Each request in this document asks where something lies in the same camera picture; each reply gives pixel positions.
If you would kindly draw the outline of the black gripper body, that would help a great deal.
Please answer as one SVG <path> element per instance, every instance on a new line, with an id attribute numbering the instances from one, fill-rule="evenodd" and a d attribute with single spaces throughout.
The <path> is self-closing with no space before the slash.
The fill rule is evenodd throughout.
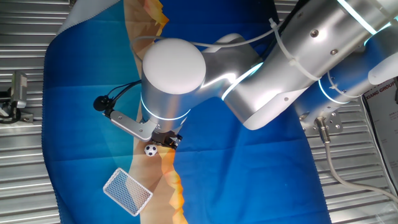
<path id="1" fill-rule="evenodd" d="M 181 141 L 182 136 L 178 133 L 175 133 L 174 131 L 168 131 L 163 133 L 155 130 L 152 133 L 151 140 L 159 143 L 169 143 L 171 141 Z"/>

